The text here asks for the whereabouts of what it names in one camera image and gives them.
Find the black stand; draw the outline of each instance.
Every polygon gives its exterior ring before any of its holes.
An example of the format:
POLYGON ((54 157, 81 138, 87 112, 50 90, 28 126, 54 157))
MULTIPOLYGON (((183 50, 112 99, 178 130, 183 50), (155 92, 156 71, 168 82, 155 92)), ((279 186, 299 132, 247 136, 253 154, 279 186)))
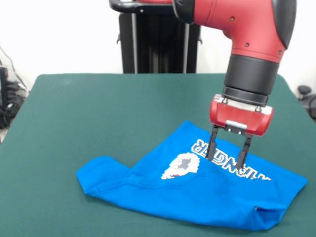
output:
POLYGON ((119 17, 124 73, 195 73, 200 26, 176 18, 171 4, 110 0, 119 17))

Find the blue t-shirt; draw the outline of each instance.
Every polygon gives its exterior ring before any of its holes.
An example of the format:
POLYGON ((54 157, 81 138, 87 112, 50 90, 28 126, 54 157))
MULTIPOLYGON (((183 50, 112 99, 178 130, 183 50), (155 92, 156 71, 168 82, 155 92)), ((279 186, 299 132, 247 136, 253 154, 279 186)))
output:
POLYGON ((307 179, 252 154, 238 171, 240 148, 219 139, 209 161, 209 137, 185 122, 133 168, 98 157, 77 178, 87 195, 162 218, 253 231, 280 223, 307 179))

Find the green table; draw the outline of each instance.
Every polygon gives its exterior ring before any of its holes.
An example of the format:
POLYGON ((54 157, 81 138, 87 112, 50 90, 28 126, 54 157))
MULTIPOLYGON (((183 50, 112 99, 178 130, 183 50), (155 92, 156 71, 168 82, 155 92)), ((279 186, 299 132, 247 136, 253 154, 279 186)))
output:
MULTIPOLYGON (((0 236, 314 236, 316 128, 280 76, 269 99, 274 119, 250 152, 309 183, 270 231, 196 226, 83 194, 76 171, 97 156, 133 166, 185 120, 210 131, 210 101, 223 80, 223 74, 40 76, 0 147, 0 236)), ((243 144, 235 134, 219 138, 243 144)))

